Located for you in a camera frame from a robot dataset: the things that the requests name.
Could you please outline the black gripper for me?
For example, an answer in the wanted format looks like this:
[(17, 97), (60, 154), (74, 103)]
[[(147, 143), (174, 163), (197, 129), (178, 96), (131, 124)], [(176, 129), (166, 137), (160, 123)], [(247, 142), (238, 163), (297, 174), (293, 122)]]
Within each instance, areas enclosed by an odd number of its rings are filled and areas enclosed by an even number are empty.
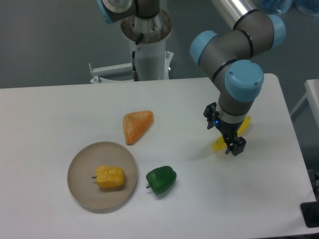
[(222, 111), (216, 109), (217, 103), (213, 102), (206, 106), (203, 116), (207, 120), (207, 129), (216, 127), (222, 134), (224, 141), (226, 142), (227, 149), (225, 154), (232, 153), (233, 156), (244, 151), (246, 146), (246, 140), (243, 137), (237, 137), (238, 129), (242, 124), (242, 120), (239, 122), (227, 122), (222, 119)]

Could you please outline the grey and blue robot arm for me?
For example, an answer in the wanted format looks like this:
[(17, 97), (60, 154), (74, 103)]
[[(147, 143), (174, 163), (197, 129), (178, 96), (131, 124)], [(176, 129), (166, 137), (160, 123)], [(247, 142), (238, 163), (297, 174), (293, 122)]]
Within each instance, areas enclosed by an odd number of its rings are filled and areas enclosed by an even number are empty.
[[(133, 79), (162, 80), (165, 41), (172, 31), (170, 15), (158, 0), (100, 0), (107, 23), (120, 22), (130, 42)], [(219, 90), (219, 99), (203, 113), (208, 128), (217, 128), (227, 153), (243, 152), (246, 140), (238, 135), (252, 103), (261, 91), (264, 73), (251, 58), (281, 44), (286, 28), (280, 17), (265, 15), (250, 0), (215, 0), (214, 6), (232, 31), (224, 36), (207, 30), (195, 37), (190, 54)]]

